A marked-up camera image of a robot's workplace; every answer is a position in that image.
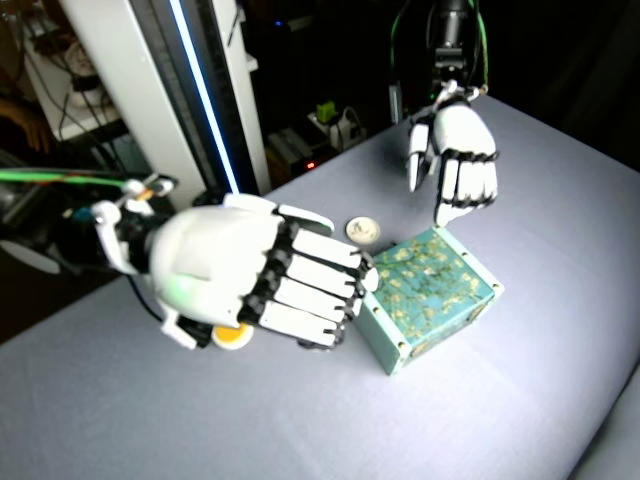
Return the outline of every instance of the robotic hand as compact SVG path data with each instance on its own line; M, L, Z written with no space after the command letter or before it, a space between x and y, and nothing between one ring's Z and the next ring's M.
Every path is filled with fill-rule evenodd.
M221 206L185 210L149 229L142 241L147 254L136 261L132 254L141 242L122 235L131 229L118 203L127 215L151 217L140 200L145 188L134 182L127 200L94 205L98 236L112 266L148 274L164 311L162 331L187 348L208 343L194 335L196 323L209 335L213 325L249 324L307 348L331 349L359 314L366 291L377 288L372 258L327 237L329 220L244 194L228 194Z
M435 223L440 227L491 205L498 195L496 143L470 105L479 93L478 88L463 89L450 80L411 131L409 190L415 191L442 163L435 209Z

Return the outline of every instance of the led light strip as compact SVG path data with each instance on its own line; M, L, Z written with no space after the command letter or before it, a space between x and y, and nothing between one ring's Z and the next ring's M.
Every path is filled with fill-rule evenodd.
M222 141L222 134L220 133L220 127L218 126L216 115L213 112L211 97L209 97L209 92L207 91L207 87L205 86L205 83L204 83L202 70L200 70L200 64L198 63L198 57L193 47L193 41L191 40L191 34L189 33L189 27L187 26L187 21L184 18L184 12L182 11L180 0L169 0L169 3L171 4L171 10L173 11L173 16L176 19L176 24L178 25L178 31L180 32L182 45L184 46L184 50L187 53L187 58L189 60L189 67L191 68L191 73L193 73L193 77L196 81L198 94L200 95L200 99L202 100L202 105L204 106L204 111L205 111L205 114L207 115L207 120L209 120L209 126L211 127L213 138L216 142L218 152L220 153L220 158L222 159L222 166L224 167L224 171L227 174L227 179L229 180L231 191L233 193L240 193L240 190L238 189L238 184L236 183L236 178L233 175L233 168L231 168L231 162L229 161L229 155L227 154L227 149L225 148L224 142Z

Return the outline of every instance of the teal box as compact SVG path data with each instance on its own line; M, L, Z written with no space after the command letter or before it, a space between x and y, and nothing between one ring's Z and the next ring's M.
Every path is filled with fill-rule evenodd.
M504 287L447 230L433 228L376 257L380 286L355 324L389 375L466 327Z

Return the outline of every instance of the gray tablecloth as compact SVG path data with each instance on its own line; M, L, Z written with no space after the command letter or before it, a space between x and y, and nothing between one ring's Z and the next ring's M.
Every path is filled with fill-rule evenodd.
M481 321L389 378L355 329L331 354L266 332L186 351L117 281L0 348L0 478L566 477L640 352L640 175L477 108L501 196L450 230L506 286ZM406 126L386 131L270 198L340 230L371 216L379 251L432 223L406 144Z

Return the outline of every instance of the dark background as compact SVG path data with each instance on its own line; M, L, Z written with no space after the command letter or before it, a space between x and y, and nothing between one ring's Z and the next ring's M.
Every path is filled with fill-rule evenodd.
M372 133L389 125L391 24L404 1L248 0L247 49L263 133L327 99L352 105ZM396 58L410 103L428 80L430 1L412 0L398 27ZM640 0L482 0L490 95L633 168L640 84ZM314 11L310 29L277 19Z

